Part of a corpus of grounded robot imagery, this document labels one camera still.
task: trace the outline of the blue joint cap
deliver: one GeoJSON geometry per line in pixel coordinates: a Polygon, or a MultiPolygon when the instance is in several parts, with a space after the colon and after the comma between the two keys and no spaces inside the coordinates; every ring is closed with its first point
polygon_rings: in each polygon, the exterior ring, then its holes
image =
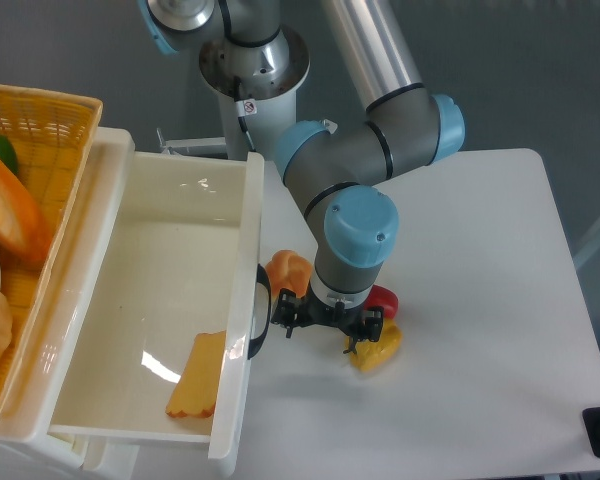
{"type": "Polygon", "coordinates": [[[440,138],[433,161],[453,155],[464,143],[464,118],[453,99],[447,95],[431,95],[440,111],[440,138]]]}
{"type": "Polygon", "coordinates": [[[382,264],[393,251],[398,209],[373,187],[356,185],[338,193],[327,207],[324,233],[333,253],[356,268],[382,264]]]}
{"type": "Polygon", "coordinates": [[[276,142],[275,163],[282,183],[284,183],[284,174],[302,145],[305,144],[314,135],[321,132],[328,132],[327,127],[316,121],[302,121],[287,128],[276,142]]]}
{"type": "Polygon", "coordinates": [[[144,23],[147,25],[147,29],[153,38],[158,50],[163,55],[174,55],[178,53],[169,42],[167,42],[162,34],[160,28],[156,25],[151,17],[151,13],[149,13],[149,5],[147,0],[138,0],[138,8],[140,9],[140,13],[142,14],[142,18],[144,19],[144,23]]]}

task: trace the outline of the yellow basket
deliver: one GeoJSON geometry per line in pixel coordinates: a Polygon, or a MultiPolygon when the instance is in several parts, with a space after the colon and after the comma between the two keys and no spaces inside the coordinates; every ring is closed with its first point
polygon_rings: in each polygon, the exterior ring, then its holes
{"type": "Polygon", "coordinates": [[[101,114],[100,100],[0,85],[0,133],[15,148],[20,181],[55,226],[41,269],[0,249],[1,290],[13,315],[13,339],[0,359],[0,410],[21,366],[101,114]]]}

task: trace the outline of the drawer handle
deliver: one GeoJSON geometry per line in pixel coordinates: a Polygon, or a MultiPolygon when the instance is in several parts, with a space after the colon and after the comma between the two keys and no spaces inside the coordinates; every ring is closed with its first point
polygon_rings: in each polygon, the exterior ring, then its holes
{"type": "Polygon", "coordinates": [[[252,338],[249,342],[249,353],[247,354],[247,359],[249,360],[255,357],[256,353],[258,353],[260,351],[260,348],[262,348],[264,339],[266,338],[267,332],[269,331],[269,321],[271,320],[271,283],[269,282],[269,275],[267,275],[267,271],[262,265],[258,265],[256,283],[259,283],[267,289],[267,321],[264,324],[264,330],[262,331],[262,333],[258,337],[252,338]]]}

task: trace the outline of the gray floor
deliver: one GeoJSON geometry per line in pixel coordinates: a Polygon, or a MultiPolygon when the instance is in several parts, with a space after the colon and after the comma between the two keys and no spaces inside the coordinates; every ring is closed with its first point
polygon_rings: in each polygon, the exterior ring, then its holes
{"type": "MultiPolygon", "coordinates": [[[[430,91],[464,112],[464,149],[539,152],[573,245],[600,214],[600,0],[392,3],[430,91]]],[[[312,55],[298,117],[357,125],[364,113],[318,2],[283,1],[283,17],[312,55]]],[[[98,97],[101,124],[129,130],[139,150],[157,149],[157,126],[168,138],[221,135],[195,49],[163,57],[130,0],[0,0],[0,83],[98,97]]],[[[580,278],[600,343],[600,256],[580,278]]]]}

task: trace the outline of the red toy pepper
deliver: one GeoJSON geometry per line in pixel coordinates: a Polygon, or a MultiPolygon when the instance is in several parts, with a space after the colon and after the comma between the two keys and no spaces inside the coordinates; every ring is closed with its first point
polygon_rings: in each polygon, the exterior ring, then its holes
{"type": "Polygon", "coordinates": [[[374,285],[364,302],[364,308],[383,307],[384,318],[396,318],[398,313],[398,297],[388,288],[374,285]]]}

